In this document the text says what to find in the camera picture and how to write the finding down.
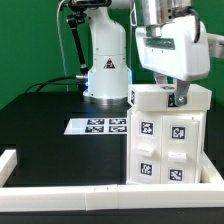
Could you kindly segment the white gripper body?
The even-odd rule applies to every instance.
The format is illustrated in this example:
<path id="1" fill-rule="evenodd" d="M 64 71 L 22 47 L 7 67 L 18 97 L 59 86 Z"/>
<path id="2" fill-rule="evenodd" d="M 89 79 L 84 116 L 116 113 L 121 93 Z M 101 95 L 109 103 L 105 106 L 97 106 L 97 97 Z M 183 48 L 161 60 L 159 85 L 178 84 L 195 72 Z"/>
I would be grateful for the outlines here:
<path id="1" fill-rule="evenodd" d="M 165 24 L 160 37 L 151 37 L 146 27 L 137 27 L 135 37 L 143 68 L 182 81 L 206 78 L 210 71 L 206 28 L 200 23 L 200 38 L 195 38 L 195 17 L 176 18 Z"/>

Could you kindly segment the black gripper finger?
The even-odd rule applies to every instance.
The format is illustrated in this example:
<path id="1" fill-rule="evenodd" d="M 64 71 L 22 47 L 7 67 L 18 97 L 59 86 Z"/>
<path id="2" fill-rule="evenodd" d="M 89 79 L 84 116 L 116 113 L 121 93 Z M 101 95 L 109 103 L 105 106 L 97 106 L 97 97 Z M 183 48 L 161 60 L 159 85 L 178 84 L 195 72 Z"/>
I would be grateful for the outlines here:
<path id="1" fill-rule="evenodd" d="M 180 107 L 187 104 L 187 93 L 189 90 L 190 82 L 189 81 L 176 81 L 175 87 L 175 104 Z"/>
<path id="2" fill-rule="evenodd" d="M 155 79 L 155 82 L 157 84 L 161 84 L 161 85 L 167 85 L 168 84 L 168 78 L 163 74 L 155 73 L 154 74 L 154 79 Z"/>

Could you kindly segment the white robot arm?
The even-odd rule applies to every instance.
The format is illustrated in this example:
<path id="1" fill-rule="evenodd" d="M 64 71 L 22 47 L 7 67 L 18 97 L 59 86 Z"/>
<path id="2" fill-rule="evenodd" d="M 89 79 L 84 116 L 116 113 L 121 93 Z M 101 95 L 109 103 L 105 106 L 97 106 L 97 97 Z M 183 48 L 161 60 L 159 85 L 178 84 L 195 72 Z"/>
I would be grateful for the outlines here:
<path id="1" fill-rule="evenodd" d="M 131 83 L 126 65 L 124 28 L 108 16 L 108 8 L 131 7 L 137 50 L 143 68 L 154 72 L 157 83 L 176 80 L 168 103 L 187 104 L 194 80 L 208 75 L 212 57 L 224 59 L 224 35 L 206 31 L 191 0 L 69 0 L 73 32 L 88 21 L 93 46 L 93 65 L 84 68 L 84 96 L 102 101 L 121 101 Z"/>

